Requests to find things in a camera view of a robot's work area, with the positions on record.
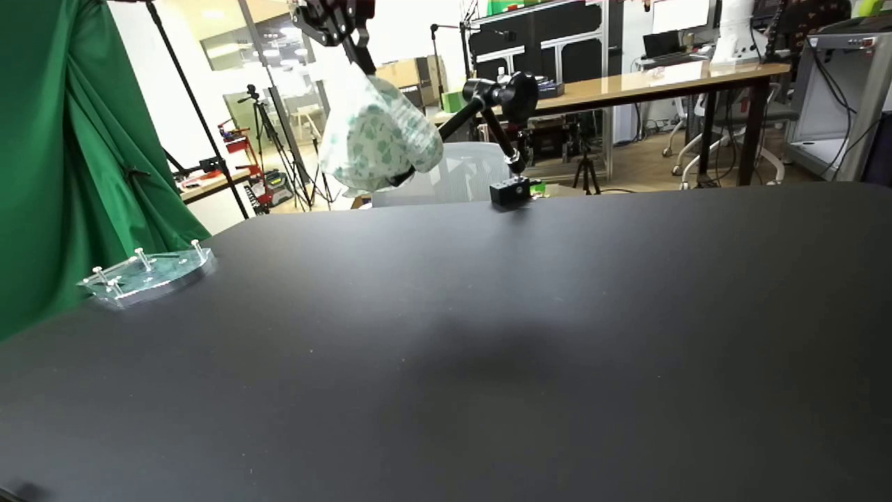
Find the black tabletop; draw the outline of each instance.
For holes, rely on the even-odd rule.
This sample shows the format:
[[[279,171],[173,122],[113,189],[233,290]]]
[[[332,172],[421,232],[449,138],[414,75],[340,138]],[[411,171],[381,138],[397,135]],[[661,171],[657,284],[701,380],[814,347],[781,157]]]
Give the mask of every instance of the black tabletop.
[[[888,502],[892,193],[259,218],[0,347],[59,502]]]

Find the wooden table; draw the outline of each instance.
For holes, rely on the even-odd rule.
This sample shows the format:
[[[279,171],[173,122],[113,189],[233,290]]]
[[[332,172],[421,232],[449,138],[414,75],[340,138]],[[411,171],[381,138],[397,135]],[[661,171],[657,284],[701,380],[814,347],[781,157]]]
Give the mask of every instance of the wooden table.
[[[230,172],[230,184],[240,184],[240,181],[245,181],[245,178],[251,178],[248,171],[233,171],[233,172]],[[225,188],[229,188],[229,184],[225,184],[225,175],[218,175],[218,178],[201,181],[201,188],[192,188],[192,189],[177,193],[177,199],[181,199],[184,205],[192,205],[192,202],[209,199],[209,196],[213,196],[213,193],[220,193],[220,189],[225,189]]]
[[[746,118],[746,139],[744,154],[739,158],[739,184],[753,181],[756,167],[756,147],[757,132],[763,119],[763,107],[770,94],[770,80],[788,75],[788,65],[761,65],[761,61],[740,61],[740,65],[675,65],[657,68],[647,72],[625,72],[611,78],[590,78],[565,85],[559,99],[540,101],[534,114],[565,114],[565,112],[586,112],[602,107],[622,107],[634,101],[661,101],[675,94],[698,94],[704,92],[704,125],[701,125],[701,147],[698,147],[698,181],[707,171],[707,146],[712,142],[712,108],[718,90],[750,87],[753,107]]]

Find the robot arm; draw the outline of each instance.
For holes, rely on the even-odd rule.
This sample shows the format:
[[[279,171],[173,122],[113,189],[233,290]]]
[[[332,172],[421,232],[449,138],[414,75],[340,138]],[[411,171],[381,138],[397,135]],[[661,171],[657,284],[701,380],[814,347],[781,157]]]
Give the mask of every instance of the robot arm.
[[[375,72],[365,29],[374,20],[374,0],[291,0],[289,18],[310,39],[326,48],[343,44],[347,61],[357,61],[365,75]]]

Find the green curtain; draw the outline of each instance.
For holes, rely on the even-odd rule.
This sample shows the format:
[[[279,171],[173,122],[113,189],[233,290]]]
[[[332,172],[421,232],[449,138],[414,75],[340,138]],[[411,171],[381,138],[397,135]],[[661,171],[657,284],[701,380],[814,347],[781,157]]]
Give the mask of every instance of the green curtain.
[[[205,238],[102,0],[2,2],[0,340],[81,304],[92,264]]]

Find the lab equipment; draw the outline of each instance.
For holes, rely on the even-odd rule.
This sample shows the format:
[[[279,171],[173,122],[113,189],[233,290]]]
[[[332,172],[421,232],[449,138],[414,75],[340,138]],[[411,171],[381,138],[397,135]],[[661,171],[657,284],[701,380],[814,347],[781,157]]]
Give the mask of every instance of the lab equipment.
[[[81,287],[105,310],[128,310],[184,290],[213,269],[213,252],[192,239],[188,252],[145,255],[137,248],[126,263],[92,269]]]

